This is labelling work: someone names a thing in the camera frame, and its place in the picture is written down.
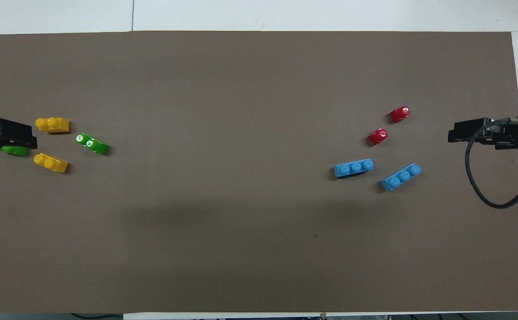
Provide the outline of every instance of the table surface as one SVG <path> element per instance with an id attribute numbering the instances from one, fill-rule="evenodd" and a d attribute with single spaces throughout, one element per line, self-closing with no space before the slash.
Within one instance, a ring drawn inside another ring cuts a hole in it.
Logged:
<path id="1" fill-rule="evenodd" d="M 51 0 L 31 4 L 0 0 L 0 34 L 131 30 L 513 31 L 518 82 L 518 1 L 514 0 L 318 1 L 307 6 L 297 1 L 258 0 L 214 4 L 180 0 L 81 0 L 70 4 Z"/>

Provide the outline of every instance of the white table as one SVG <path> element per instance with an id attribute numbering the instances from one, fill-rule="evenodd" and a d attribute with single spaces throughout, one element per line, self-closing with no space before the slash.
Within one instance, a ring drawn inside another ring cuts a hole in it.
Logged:
<path id="1" fill-rule="evenodd" d="M 0 0 L 0 34 L 137 30 L 511 31 L 518 81 L 518 0 Z M 149 312 L 125 319 L 319 315 Z"/>

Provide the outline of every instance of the blue lego brick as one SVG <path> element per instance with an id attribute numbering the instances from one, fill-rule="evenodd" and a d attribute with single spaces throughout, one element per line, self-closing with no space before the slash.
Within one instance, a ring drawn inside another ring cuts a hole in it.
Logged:
<path id="1" fill-rule="evenodd" d="M 421 167 L 417 166 L 417 164 L 409 164 L 409 166 L 403 168 L 403 170 L 381 180 L 381 185 L 385 190 L 391 191 L 420 173 Z"/>
<path id="2" fill-rule="evenodd" d="M 371 159 L 349 162 L 348 164 L 338 164 L 338 166 L 334 167 L 336 178 L 354 176 L 354 174 L 367 172 L 369 170 L 373 170 L 373 161 Z"/>

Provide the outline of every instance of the lego stud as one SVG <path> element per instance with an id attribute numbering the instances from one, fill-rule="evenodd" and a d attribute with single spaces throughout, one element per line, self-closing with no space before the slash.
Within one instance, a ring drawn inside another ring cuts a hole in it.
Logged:
<path id="1" fill-rule="evenodd" d="M 389 116 L 391 117 L 391 120 L 393 120 L 393 122 L 399 122 L 399 121 L 409 117 L 410 113 L 411 113 L 411 111 L 409 110 L 409 108 L 406 106 L 403 106 L 403 107 L 397 108 L 397 109 L 389 112 Z"/>
<path id="2" fill-rule="evenodd" d="M 411 179 L 411 174 L 409 174 L 409 172 L 403 171 L 399 174 L 399 178 L 403 180 L 403 182 L 407 182 L 409 179 Z"/>
<path id="3" fill-rule="evenodd" d="M 415 164 L 414 166 L 411 166 L 411 168 L 409 168 L 409 171 L 411 172 L 411 174 L 413 176 L 417 176 L 417 174 L 421 173 L 421 167 L 419 167 L 419 166 L 417 166 L 417 164 Z"/>
<path id="4" fill-rule="evenodd" d="M 380 144 L 385 138 L 387 138 L 387 131 L 383 128 L 375 130 L 372 134 L 367 137 L 373 145 Z"/>
<path id="5" fill-rule="evenodd" d="M 373 161 L 368 159 L 364 161 L 364 169 L 371 170 L 373 168 Z"/>
<path id="6" fill-rule="evenodd" d="M 45 162 L 45 156 L 42 156 L 41 154 L 37 154 L 33 157 L 33 163 L 34 164 L 43 164 Z"/>
<path id="7" fill-rule="evenodd" d="M 401 184 L 401 181 L 399 180 L 399 178 L 394 176 L 393 178 L 391 178 L 389 180 L 389 184 L 391 185 L 392 188 L 397 188 Z"/>
<path id="8" fill-rule="evenodd" d="M 341 174 L 348 174 L 348 173 L 350 173 L 350 168 L 348 167 L 347 164 L 342 164 L 342 166 L 340 166 L 340 173 Z"/>
<path id="9" fill-rule="evenodd" d="M 47 159 L 45 160 L 44 162 L 44 167 L 48 168 L 48 169 L 51 169 L 55 166 L 55 161 L 51 160 L 51 159 Z"/>
<path id="10" fill-rule="evenodd" d="M 45 128 L 47 128 L 47 123 L 45 122 L 45 119 L 43 119 L 43 118 L 37 118 L 37 119 L 36 119 L 36 126 L 37 126 L 39 129 L 45 129 Z"/>
<path id="11" fill-rule="evenodd" d="M 360 170 L 362 170 L 362 165 L 360 164 L 360 162 L 354 162 L 352 164 L 352 171 L 353 172 L 358 172 Z"/>
<path id="12" fill-rule="evenodd" d="M 47 126 L 52 127 L 52 128 L 57 124 L 57 120 L 55 120 L 55 118 L 53 118 L 53 117 L 47 119 L 46 122 L 47 122 Z"/>

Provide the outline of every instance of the green lego brick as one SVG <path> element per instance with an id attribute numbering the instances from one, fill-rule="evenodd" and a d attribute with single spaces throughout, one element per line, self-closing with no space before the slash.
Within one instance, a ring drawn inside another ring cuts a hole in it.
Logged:
<path id="1" fill-rule="evenodd" d="M 76 139 L 78 144 L 81 144 L 82 146 L 88 148 L 88 150 L 91 150 L 92 152 L 96 152 L 98 154 L 104 154 L 104 152 L 107 150 L 108 146 L 99 140 L 93 138 L 92 136 L 86 134 L 86 133 L 80 133 L 76 136 Z"/>
<path id="2" fill-rule="evenodd" d="M 0 151 L 15 154 L 16 156 L 27 156 L 28 148 L 20 146 L 3 146 Z"/>

